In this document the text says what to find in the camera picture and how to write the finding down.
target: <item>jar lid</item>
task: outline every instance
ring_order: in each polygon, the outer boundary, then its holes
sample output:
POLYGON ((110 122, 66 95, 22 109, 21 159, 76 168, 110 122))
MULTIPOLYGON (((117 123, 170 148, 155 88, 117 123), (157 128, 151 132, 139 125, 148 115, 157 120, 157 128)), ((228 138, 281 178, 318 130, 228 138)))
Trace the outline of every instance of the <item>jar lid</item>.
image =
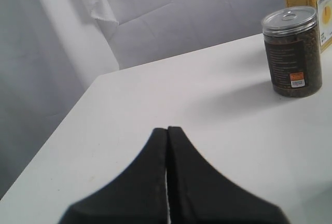
POLYGON ((317 11, 310 6, 278 10, 262 20, 263 33, 268 36, 288 36, 307 31, 317 24, 317 11))

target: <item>black object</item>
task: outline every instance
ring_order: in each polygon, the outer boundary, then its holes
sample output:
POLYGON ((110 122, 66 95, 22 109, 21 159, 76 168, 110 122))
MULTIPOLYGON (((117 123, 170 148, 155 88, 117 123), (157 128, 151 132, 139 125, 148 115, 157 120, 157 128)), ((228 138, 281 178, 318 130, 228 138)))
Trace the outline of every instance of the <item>black object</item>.
POLYGON ((155 129, 129 167, 60 224, 166 224, 167 195, 174 224, 289 224, 277 206, 215 170, 177 127, 155 129))
POLYGON ((167 185, 171 220, 182 223, 287 224, 275 205, 214 169, 181 128, 168 129, 167 185))
POLYGON ((166 224, 167 131, 154 129, 136 159, 103 189, 73 204, 60 224, 166 224))

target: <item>dark granules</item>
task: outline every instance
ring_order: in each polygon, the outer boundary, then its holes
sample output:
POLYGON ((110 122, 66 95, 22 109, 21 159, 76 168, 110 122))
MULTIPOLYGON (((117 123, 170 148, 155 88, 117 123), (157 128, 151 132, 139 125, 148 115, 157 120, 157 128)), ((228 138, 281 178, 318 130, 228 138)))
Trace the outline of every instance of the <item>dark granules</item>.
POLYGON ((306 97, 322 86, 317 25, 294 35, 264 35, 274 90, 288 97, 306 97))

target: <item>barcode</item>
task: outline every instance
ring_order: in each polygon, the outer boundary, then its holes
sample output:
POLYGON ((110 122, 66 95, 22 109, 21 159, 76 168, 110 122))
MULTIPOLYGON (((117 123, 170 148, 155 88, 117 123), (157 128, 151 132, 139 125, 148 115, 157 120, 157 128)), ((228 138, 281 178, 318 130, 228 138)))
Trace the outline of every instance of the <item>barcode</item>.
POLYGON ((306 85, 305 80, 295 80, 292 81, 292 88, 300 88, 306 85))

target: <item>white table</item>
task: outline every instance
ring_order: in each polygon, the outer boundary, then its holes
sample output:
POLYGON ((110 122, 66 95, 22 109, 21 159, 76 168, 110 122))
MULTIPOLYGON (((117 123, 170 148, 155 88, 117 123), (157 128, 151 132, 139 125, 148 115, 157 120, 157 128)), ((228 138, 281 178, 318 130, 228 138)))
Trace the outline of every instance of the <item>white table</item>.
POLYGON ((332 223, 331 56, 304 99, 272 91, 261 35, 99 77, 0 201, 0 223, 56 223, 169 125, 292 224, 332 223))

